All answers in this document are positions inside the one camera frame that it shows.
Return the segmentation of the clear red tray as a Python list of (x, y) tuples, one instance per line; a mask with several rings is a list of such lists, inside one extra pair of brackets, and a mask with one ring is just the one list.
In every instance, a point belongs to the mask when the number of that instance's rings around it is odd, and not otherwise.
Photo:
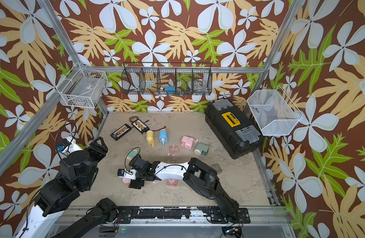
[(166, 185), (173, 186), (173, 187), (177, 187), (178, 186), (178, 181), (179, 181), (178, 179), (169, 178), (166, 181)]

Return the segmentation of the yellow pencil sharpener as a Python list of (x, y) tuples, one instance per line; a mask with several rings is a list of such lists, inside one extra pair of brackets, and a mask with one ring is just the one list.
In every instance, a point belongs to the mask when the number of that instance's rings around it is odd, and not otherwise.
[(154, 141), (154, 132), (151, 130), (148, 130), (146, 132), (146, 141), (149, 145), (151, 145), (152, 147), (154, 147), (155, 145), (155, 141)]

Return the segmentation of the blue pencil sharpener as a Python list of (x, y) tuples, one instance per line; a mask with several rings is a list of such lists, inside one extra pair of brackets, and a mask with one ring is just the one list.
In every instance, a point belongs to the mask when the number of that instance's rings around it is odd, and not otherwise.
[(166, 145), (166, 143), (168, 143), (168, 133), (166, 129), (160, 130), (159, 142), (162, 144), (163, 147)]

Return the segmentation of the clear green tray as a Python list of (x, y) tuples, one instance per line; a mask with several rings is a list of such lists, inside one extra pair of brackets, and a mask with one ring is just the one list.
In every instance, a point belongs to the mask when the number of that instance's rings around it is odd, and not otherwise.
[(217, 172), (218, 175), (221, 174), (223, 171), (218, 163), (212, 164), (211, 167)]

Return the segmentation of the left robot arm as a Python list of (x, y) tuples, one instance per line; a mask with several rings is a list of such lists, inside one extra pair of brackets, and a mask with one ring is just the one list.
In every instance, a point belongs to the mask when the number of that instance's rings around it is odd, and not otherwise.
[[(60, 170), (35, 196), (33, 208), (26, 213), (26, 221), (18, 238), (44, 238), (58, 218), (82, 192), (91, 190), (98, 174), (98, 163), (106, 156), (108, 147), (103, 138), (93, 140), (87, 149), (81, 149), (72, 137), (56, 144)], [(109, 198), (101, 199), (81, 219), (56, 235), (58, 238), (81, 238), (103, 223), (118, 219), (117, 205)]]

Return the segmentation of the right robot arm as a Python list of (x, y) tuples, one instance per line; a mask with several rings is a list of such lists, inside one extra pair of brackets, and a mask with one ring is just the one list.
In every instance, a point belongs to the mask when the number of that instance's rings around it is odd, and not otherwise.
[(218, 208), (209, 212), (208, 221), (217, 224), (249, 223), (247, 213), (240, 209), (237, 201), (223, 189), (217, 171), (197, 158), (182, 164), (149, 162), (134, 156), (129, 162), (130, 170), (118, 172), (118, 176), (129, 179), (129, 188), (141, 189), (146, 181), (177, 179), (185, 182), (198, 195), (214, 201)]

